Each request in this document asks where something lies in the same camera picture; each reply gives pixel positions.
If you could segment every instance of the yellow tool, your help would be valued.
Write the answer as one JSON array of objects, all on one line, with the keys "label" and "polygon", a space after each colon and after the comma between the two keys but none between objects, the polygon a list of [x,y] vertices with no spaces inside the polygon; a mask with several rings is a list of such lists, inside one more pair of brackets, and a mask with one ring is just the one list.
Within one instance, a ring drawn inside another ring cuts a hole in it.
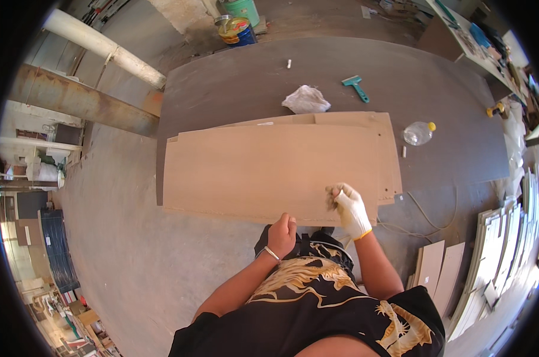
[{"label": "yellow tool", "polygon": [[495,114],[499,114],[505,111],[505,107],[501,103],[497,103],[494,107],[487,108],[487,116],[493,117]]}]

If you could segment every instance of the white work glove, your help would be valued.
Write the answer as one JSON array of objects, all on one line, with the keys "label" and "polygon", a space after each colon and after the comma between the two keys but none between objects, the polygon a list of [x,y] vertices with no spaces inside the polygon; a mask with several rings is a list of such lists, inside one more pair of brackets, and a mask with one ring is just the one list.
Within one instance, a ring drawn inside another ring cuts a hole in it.
[{"label": "white work glove", "polygon": [[343,229],[353,240],[359,240],[373,230],[366,215],[365,204],[361,195],[344,182],[325,188],[327,209],[337,209]]}]

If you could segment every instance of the man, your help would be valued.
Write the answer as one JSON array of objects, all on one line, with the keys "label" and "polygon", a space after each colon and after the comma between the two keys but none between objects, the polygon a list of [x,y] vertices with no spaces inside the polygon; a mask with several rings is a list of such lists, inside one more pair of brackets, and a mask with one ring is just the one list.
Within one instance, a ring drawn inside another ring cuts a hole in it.
[{"label": "man", "polygon": [[295,218],[283,213],[264,230],[256,259],[175,333],[169,357],[444,354],[444,326],[426,288],[404,291],[359,193],[346,183],[326,192],[354,240],[369,295],[332,228],[299,238]]}]

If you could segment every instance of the white cloth rag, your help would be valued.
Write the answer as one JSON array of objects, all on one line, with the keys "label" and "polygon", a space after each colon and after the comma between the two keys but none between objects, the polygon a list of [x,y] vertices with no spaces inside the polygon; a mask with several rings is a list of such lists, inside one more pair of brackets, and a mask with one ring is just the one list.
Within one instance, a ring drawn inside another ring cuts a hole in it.
[{"label": "white cloth rag", "polygon": [[286,96],[281,105],[291,109],[295,114],[325,112],[331,108],[331,104],[323,98],[318,89],[305,85]]}]

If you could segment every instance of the dragon print shirt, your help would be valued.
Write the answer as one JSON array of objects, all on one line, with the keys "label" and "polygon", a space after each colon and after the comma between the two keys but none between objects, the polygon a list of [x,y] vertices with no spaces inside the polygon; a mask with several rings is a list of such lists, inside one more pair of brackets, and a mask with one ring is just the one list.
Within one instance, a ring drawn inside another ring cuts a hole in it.
[{"label": "dragon print shirt", "polygon": [[385,357],[444,354],[444,326],[426,288],[374,299],[339,264],[303,256],[281,261],[238,310],[204,312],[178,330],[169,356],[294,356],[334,335]]}]

